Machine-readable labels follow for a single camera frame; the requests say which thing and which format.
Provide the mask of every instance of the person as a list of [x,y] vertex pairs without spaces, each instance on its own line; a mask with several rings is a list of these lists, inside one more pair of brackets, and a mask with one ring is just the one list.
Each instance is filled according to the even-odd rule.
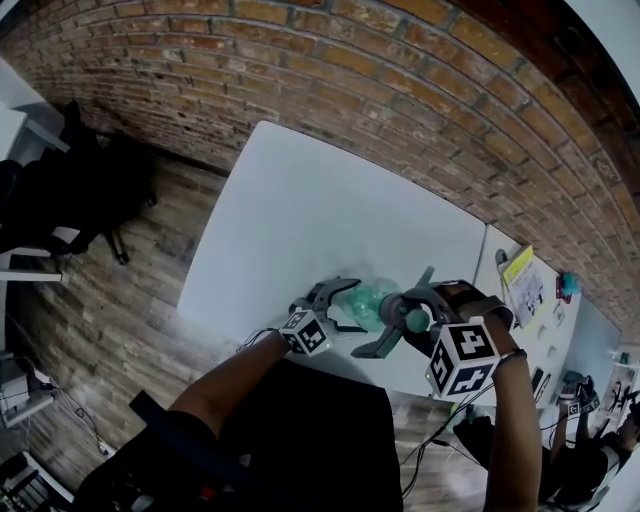
[[[485,323],[501,354],[518,348],[497,316],[487,315]],[[74,510],[401,511],[386,392],[283,361],[288,352],[280,333],[271,332],[162,411],[190,441],[241,461],[286,500],[265,502],[260,493],[210,476],[147,427],[82,482]],[[540,430],[526,358],[509,358],[493,381],[498,406],[485,510],[533,511]]]
[[[453,428],[463,446],[484,467],[488,466],[488,450],[495,428],[488,416],[470,414]],[[589,436],[589,415],[582,412],[576,433],[575,448],[566,441],[569,409],[559,406],[557,431],[551,449],[542,447],[542,475],[539,502],[549,508],[571,510],[592,498],[606,487],[613,476],[627,463],[640,443],[640,404],[631,405],[630,412],[617,432],[600,439]]]

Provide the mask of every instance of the black pants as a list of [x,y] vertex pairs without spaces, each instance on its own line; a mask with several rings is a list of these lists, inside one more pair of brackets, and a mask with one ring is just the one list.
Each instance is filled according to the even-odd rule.
[[318,510],[401,511],[393,414],[384,389],[278,363],[224,426],[221,445],[255,475]]
[[[487,416],[477,418],[473,423],[464,420],[453,428],[453,433],[462,445],[485,469],[489,469],[494,431],[495,427]],[[561,475],[558,474],[557,467],[554,467],[550,462],[551,452],[542,446],[541,449],[542,479],[540,481],[538,500],[543,502],[547,501],[560,488]]]

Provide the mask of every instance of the tabletop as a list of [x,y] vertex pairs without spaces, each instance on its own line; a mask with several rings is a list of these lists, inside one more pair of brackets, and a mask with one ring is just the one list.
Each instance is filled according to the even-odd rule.
[[27,114],[0,108],[0,162],[9,158],[9,153],[27,121]]
[[[496,264],[496,252],[503,249],[508,258],[512,258],[521,248],[520,244],[493,226],[487,226],[475,286],[485,295],[496,295],[511,307],[509,292],[502,287],[501,276]],[[527,351],[529,370],[540,368],[545,372],[543,379],[550,375],[544,393],[538,400],[538,408],[545,408],[554,394],[558,379],[562,374],[565,358],[571,344],[573,330],[580,306],[580,295],[574,295],[570,304],[556,299],[556,278],[558,273],[535,256],[534,261],[547,291],[546,301],[531,322],[523,329],[517,327],[511,331],[516,343]],[[554,310],[561,303],[564,320],[557,325]],[[477,404],[495,405],[495,393],[487,391],[478,398]]]
[[[316,282],[386,277],[402,290],[426,267],[433,279],[473,280],[484,224],[358,156],[268,122],[258,124],[204,231],[179,313],[245,341],[280,327]],[[361,382],[429,395],[429,360],[401,340],[385,360],[354,359],[368,334],[300,364]]]

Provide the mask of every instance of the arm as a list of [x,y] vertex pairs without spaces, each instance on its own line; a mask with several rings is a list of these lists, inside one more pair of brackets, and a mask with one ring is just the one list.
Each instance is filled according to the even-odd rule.
[[578,420],[578,432],[576,433],[576,446],[584,444],[585,441],[591,439],[589,436],[589,414],[583,412]]
[[[500,354],[518,346],[497,318],[486,325]],[[489,461],[486,512],[536,510],[542,471],[542,441],[526,359],[516,358],[493,374],[496,428]]]
[[289,345],[278,331],[273,331],[189,386],[169,410],[201,419],[219,436],[233,409],[287,352]]
[[551,445],[551,455],[549,456],[549,462],[553,464],[560,453],[560,450],[567,442],[567,423],[569,422],[569,407],[567,405],[560,406],[560,412],[558,413],[558,425],[556,427],[556,435],[553,438],[553,444]]

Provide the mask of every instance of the brick wall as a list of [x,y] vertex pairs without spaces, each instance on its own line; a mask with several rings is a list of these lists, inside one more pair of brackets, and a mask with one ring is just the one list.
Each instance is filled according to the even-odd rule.
[[21,5],[0,53],[50,102],[77,99],[91,126],[226,169],[262,119],[307,133],[532,243],[637,339],[640,215],[619,166],[554,82],[460,7]]

